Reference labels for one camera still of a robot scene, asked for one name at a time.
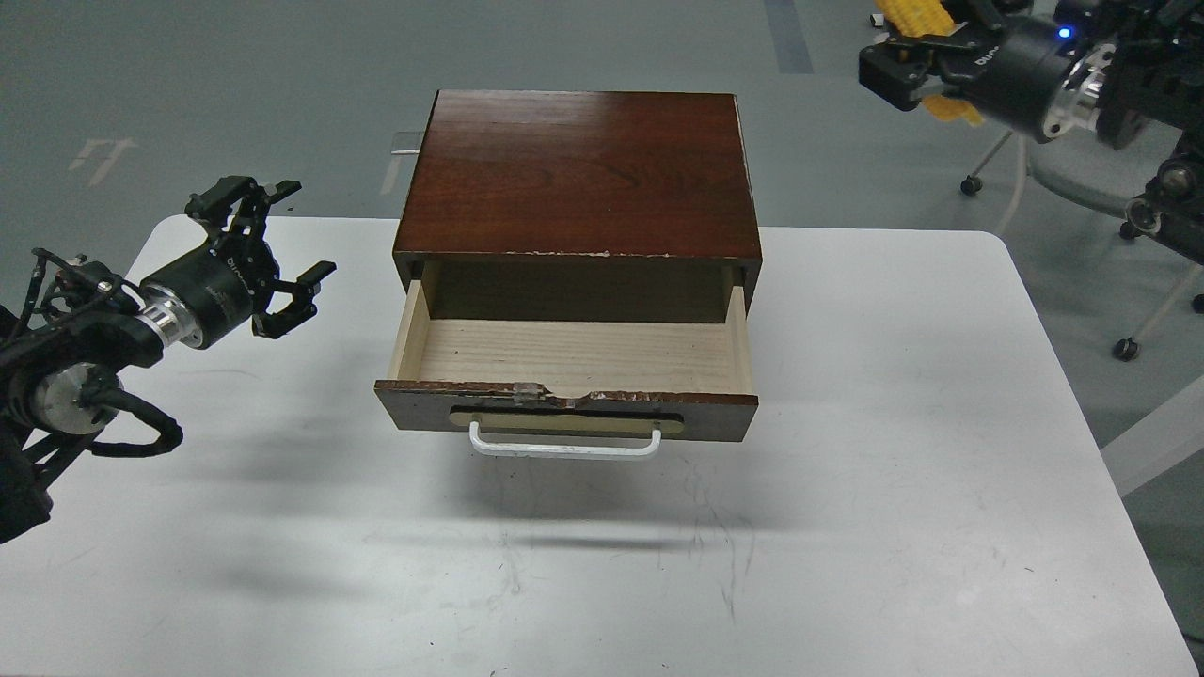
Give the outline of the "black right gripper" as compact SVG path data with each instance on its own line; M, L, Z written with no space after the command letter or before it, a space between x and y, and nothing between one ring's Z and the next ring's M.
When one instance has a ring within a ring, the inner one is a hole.
M857 53L857 81L904 112L933 96L970 102L1040 143L1075 126L1094 130L1117 45L1088 41L1050 16L1014 17L1033 4L946 1L954 22L967 25L950 36L886 35Z

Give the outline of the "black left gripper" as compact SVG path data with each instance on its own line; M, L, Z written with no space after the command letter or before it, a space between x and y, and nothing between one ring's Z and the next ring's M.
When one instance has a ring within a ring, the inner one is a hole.
M248 176L225 176L185 201L184 214L203 228L206 247L141 281L142 292L175 300L191 317L185 346L207 351L249 318L255 336L282 338L317 316L315 296L321 281L337 271L335 261L315 261L297 279L282 281L265 247L271 207L301 189L301 181L265 186ZM279 294L289 304L270 312Z

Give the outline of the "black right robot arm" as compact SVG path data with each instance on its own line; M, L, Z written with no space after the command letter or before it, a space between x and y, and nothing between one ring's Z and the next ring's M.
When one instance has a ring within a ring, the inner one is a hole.
M1140 193L1131 232L1199 264L1202 4L880 1L885 36L857 55L860 86L895 110L998 120L1049 143L1074 129L1115 151L1149 120L1180 134Z

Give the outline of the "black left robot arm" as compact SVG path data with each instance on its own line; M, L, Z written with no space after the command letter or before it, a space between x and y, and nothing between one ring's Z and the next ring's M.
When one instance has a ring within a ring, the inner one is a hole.
M85 451L150 458L181 445L181 424L128 392L124 369L154 366L176 343L207 351L242 324L281 338L315 317L336 265L287 281L265 237L271 207L300 189L223 177L185 204L202 243L138 283L102 261L33 251L20 311L2 312L4 543L49 520L49 485Z

